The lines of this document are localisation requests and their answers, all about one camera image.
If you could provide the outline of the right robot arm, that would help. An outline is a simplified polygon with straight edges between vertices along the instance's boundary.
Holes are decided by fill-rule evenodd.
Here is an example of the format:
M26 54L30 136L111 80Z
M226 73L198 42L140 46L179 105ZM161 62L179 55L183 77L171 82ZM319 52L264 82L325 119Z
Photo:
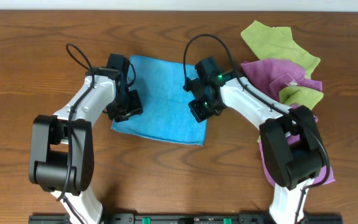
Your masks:
M265 167L275 182L269 214L275 223L304 222L309 189L329 159L314 116L307 107L283 105L254 87L237 70L223 71L214 58L195 65L198 76L186 78L184 90L194 95L188 106L197 122L232 108L260 132Z

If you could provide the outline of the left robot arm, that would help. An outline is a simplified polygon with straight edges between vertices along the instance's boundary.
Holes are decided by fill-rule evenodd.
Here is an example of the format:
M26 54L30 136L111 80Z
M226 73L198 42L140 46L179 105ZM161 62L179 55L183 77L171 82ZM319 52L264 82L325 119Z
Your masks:
M106 66L86 71L83 86L64 107L33 121L29 180L63 204L68 223L102 220L102 203L91 188L93 126L103 113L117 123L142 114L137 90L127 80L133 68L125 56L111 54Z

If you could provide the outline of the blue microfiber cloth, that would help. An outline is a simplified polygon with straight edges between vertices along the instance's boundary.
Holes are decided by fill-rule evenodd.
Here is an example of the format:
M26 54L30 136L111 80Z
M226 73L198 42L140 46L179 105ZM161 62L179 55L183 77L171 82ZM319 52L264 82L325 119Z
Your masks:
M194 96L183 89L183 71L187 77L196 78L194 66L183 68L182 63L140 55L131 55L130 62L135 70L128 72L128 78L135 80L131 89L137 90L143 113L113 122L111 129L158 141L202 146L207 122L195 120L188 106Z

